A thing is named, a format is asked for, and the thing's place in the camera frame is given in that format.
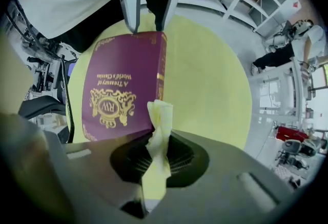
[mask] book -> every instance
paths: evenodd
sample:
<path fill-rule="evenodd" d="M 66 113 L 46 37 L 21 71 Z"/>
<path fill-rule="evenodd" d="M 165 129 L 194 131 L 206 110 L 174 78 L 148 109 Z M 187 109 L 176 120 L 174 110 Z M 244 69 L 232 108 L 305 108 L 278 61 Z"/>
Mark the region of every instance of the book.
<path fill-rule="evenodd" d="M 152 131 L 147 102 L 163 99 L 166 44 L 163 32 L 124 34 L 96 44 L 82 100 L 87 139 L 138 137 Z"/>

